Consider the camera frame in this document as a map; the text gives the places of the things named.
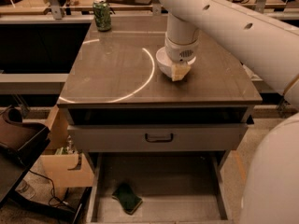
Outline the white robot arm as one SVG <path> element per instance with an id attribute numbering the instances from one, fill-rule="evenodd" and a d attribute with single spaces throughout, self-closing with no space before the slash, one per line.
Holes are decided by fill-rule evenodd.
<path id="1" fill-rule="evenodd" d="M 166 54 L 193 59 L 200 29 L 294 107 L 299 105 L 298 29 L 225 0 L 159 0 L 168 11 Z M 268 133 L 251 161 L 240 224 L 299 224 L 299 115 Z"/>

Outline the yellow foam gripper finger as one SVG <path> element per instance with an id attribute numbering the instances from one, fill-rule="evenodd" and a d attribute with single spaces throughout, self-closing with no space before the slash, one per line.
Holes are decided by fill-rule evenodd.
<path id="1" fill-rule="evenodd" d="M 182 80 L 191 70 L 187 63 L 172 63 L 171 64 L 171 78 L 173 81 Z"/>

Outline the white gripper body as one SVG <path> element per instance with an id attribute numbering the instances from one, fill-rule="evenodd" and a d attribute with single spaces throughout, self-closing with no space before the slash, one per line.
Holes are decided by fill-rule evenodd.
<path id="1" fill-rule="evenodd" d="M 172 41 L 168 34 L 165 34 L 164 46 L 166 54 L 174 63 L 188 63 L 196 56 L 199 41 L 195 40 L 190 44 L 179 44 Z"/>

